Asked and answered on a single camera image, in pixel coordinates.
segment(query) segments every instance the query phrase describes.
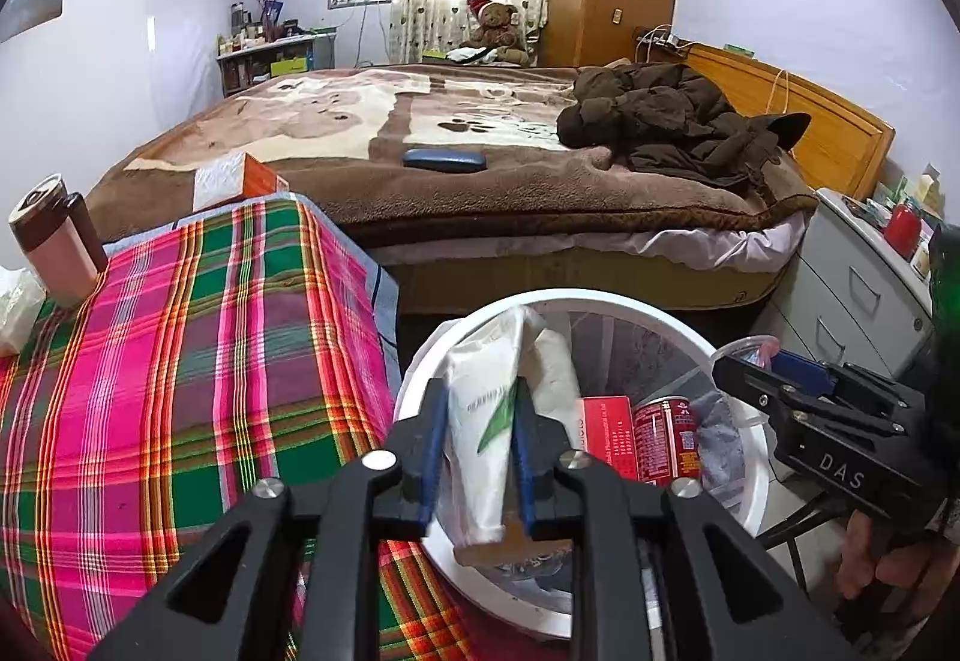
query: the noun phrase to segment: white bed sheet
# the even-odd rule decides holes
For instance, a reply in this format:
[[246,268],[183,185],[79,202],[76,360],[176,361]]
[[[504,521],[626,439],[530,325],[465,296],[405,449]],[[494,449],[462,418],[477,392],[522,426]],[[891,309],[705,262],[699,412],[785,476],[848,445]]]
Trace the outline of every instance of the white bed sheet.
[[698,271],[733,268],[745,273],[781,270],[803,239],[806,218],[794,212],[762,231],[718,231],[712,228],[652,231],[637,234],[563,234],[493,236],[488,239],[444,239],[397,244],[368,251],[381,265],[417,265],[431,260],[549,255],[572,247],[598,252],[626,252],[644,258],[661,256]]

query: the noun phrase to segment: plaid tablecloth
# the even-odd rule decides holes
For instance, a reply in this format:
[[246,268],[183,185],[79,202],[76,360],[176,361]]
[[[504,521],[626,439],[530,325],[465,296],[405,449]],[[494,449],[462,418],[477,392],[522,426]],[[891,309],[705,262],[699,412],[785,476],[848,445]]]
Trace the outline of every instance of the plaid tablecloth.
[[[0,596],[83,659],[256,479],[330,477],[389,404],[362,269],[303,205],[128,247],[0,360]],[[380,578],[381,658],[469,657],[419,548],[381,546]]]

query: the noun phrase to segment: trash can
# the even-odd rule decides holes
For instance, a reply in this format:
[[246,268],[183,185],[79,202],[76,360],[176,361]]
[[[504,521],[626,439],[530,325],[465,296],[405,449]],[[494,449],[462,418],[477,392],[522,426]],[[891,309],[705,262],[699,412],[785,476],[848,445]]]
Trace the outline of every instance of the trash can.
[[[669,314],[612,293],[584,289],[550,289],[505,298],[461,320],[443,324],[418,351],[397,396],[395,419],[418,413],[426,383],[443,371],[448,350],[502,311],[533,308],[552,330],[568,337],[571,357],[584,396],[626,395],[632,405],[660,395],[680,394],[693,401],[703,395],[700,415],[710,415],[712,399],[724,399],[718,413],[731,419],[728,431],[739,435],[742,466],[730,484],[717,485],[721,498],[750,534],[756,535],[767,503],[770,480],[767,445],[760,415],[736,399],[723,396],[709,380],[716,352],[697,332]],[[424,538],[424,551],[445,578],[469,600],[517,629],[539,637],[568,639],[571,599],[544,589],[536,581],[503,582],[454,560],[453,544],[435,519]],[[651,629],[661,625],[653,578],[647,578]]]

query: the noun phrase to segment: human hand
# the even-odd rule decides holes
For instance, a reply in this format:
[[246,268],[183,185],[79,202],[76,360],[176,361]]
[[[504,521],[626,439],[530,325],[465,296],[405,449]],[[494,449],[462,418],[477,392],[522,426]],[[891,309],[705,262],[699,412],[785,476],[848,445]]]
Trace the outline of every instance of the human hand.
[[836,576],[840,595],[844,599],[855,599],[874,579],[898,588],[910,588],[929,560],[928,571],[910,605],[912,619],[928,616],[953,580],[960,565],[960,548],[946,539],[936,539],[893,549],[875,560],[870,551],[872,535],[874,522],[862,512],[854,511],[847,525],[843,557]]

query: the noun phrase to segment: red box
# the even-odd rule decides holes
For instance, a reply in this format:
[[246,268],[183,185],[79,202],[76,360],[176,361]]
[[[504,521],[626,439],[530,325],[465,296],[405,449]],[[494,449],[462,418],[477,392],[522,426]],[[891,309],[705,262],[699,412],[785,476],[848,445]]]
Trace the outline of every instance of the red box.
[[613,466],[620,477],[639,479],[630,399],[593,396],[580,400],[584,450]]

